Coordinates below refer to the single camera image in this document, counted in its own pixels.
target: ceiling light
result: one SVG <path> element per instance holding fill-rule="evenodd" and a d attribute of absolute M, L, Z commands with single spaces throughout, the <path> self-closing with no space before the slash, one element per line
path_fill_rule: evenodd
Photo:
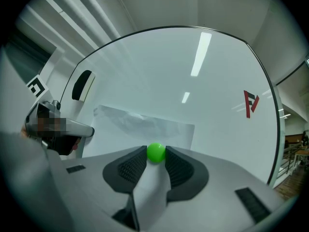
<path fill-rule="evenodd" d="M 283 116 L 280 117 L 280 118 L 285 118 L 285 117 L 290 116 L 290 115 L 291 115 L 291 114 L 283 115 Z"/>
<path fill-rule="evenodd" d="M 195 61 L 194 61 L 193 68 L 191 71 L 192 76 L 198 76 L 199 70 L 202 67 L 202 64 L 206 56 L 206 52 L 207 52 L 210 42 L 211 42 L 211 34 L 204 33 L 204 32 L 201 33 L 201 36 L 199 38 L 198 47 L 197 47 L 197 54 L 195 56 Z"/>
<path fill-rule="evenodd" d="M 188 99 L 188 97 L 189 97 L 189 92 L 185 92 L 185 94 L 183 95 L 183 101 L 182 101 L 182 103 L 186 103 L 187 102 L 187 99 Z"/>

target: wooden floor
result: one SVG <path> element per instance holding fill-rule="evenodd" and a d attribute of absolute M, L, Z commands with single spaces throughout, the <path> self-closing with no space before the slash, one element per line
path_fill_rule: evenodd
<path fill-rule="evenodd" d="M 292 174 L 287 177 L 275 190 L 284 199 L 288 200 L 295 195 L 298 195 L 305 183 L 308 174 L 308 168 L 306 171 L 303 166 L 299 166 Z"/>

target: white curved panel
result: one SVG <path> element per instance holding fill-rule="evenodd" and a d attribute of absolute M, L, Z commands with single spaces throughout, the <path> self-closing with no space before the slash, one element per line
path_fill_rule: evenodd
<path fill-rule="evenodd" d="M 96 78 L 82 104 L 71 92 L 84 70 Z M 254 113 L 249 106 L 250 118 L 244 90 L 259 97 Z M 241 40 L 206 29 L 165 28 L 113 42 L 79 63 L 61 111 L 91 124 L 99 104 L 194 124 L 191 150 L 232 161 L 264 182 L 269 178 L 277 147 L 275 102 L 261 65 Z"/>

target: green ball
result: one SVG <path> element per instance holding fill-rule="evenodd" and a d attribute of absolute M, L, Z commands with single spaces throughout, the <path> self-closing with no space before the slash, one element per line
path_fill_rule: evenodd
<path fill-rule="evenodd" d="M 150 161 L 161 162 L 165 159 L 165 147 L 159 143 L 152 143 L 147 148 L 147 157 Z"/>

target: black rubber pad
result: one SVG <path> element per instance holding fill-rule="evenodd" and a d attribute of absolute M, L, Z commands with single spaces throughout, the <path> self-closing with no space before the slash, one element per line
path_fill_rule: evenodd
<path fill-rule="evenodd" d="M 270 214 L 270 211 L 249 188 L 236 190 L 235 193 L 241 200 L 242 204 L 246 207 L 255 223 L 262 221 Z"/>
<path fill-rule="evenodd" d="M 117 192 L 131 194 L 147 165 L 147 146 L 120 157 L 103 169 L 103 178 Z"/>
<path fill-rule="evenodd" d="M 194 198 L 208 182 L 209 174 L 206 166 L 171 146 L 166 146 L 165 156 L 165 168 L 171 185 L 171 190 L 167 193 L 167 201 Z"/>
<path fill-rule="evenodd" d="M 129 195 L 126 208 L 117 211 L 112 218 L 136 231 L 140 231 L 133 194 Z"/>

